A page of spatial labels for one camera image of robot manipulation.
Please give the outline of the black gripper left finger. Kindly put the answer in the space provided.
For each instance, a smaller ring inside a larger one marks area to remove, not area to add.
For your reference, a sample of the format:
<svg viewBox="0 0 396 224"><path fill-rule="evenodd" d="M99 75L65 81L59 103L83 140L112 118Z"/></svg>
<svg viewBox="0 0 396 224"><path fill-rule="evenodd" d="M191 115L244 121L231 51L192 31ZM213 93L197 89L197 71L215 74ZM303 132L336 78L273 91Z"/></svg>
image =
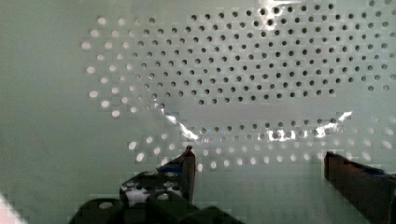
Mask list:
<svg viewBox="0 0 396 224"><path fill-rule="evenodd" d="M69 224L243 224L216 206L192 203L195 155L192 147L153 172L120 185L120 197L84 203Z"/></svg>

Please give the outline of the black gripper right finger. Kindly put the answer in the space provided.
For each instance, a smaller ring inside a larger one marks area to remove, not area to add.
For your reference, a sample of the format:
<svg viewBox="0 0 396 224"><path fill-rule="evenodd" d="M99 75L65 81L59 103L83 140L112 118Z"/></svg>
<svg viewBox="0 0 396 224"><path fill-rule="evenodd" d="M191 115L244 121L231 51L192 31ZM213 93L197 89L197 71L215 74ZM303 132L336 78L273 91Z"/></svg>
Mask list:
<svg viewBox="0 0 396 224"><path fill-rule="evenodd" d="M328 151L325 178L372 224L395 224L395 175Z"/></svg>

